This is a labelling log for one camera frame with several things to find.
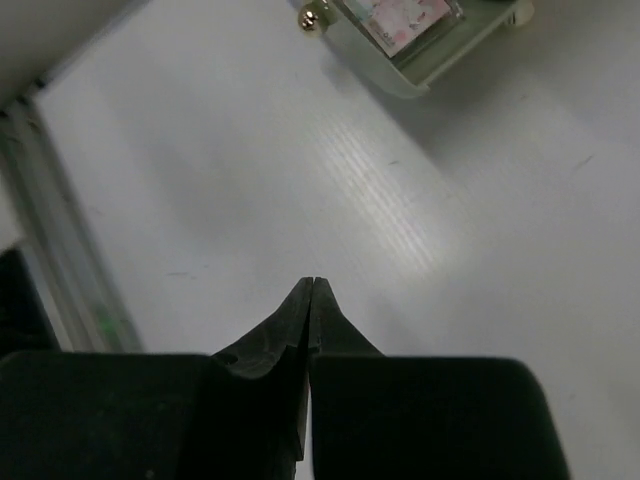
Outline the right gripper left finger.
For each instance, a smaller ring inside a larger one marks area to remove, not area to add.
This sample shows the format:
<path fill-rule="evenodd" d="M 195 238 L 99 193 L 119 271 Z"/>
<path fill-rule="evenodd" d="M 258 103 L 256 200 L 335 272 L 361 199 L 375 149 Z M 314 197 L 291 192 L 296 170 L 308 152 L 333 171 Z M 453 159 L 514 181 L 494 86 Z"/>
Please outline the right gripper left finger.
<path fill-rule="evenodd" d="M 313 281 L 214 355 L 22 351 L 1 363 L 5 479 L 291 479 Z"/>

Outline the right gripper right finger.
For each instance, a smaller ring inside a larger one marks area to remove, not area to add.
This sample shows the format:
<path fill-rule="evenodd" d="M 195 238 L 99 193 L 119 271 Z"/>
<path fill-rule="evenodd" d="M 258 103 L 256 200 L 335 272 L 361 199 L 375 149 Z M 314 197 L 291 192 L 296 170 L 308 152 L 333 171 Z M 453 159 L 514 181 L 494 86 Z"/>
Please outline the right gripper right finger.
<path fill-rule="evenodd" d="M 318 479 L 566 479 L 545 393 L 522 362 L 387 356 L 317 278 L 310 310 Z"/>

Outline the false lash box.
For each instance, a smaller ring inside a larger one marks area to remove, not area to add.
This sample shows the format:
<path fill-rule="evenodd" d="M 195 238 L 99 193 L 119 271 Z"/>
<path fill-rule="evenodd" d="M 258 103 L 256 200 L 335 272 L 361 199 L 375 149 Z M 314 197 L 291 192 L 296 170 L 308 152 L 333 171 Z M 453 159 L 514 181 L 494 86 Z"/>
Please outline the false lash box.
<path fill-rule="evenodd" d="M 388 58 L 435 40 L 464 18 L 458 1 L 380 0 L 342 4 Z"/>

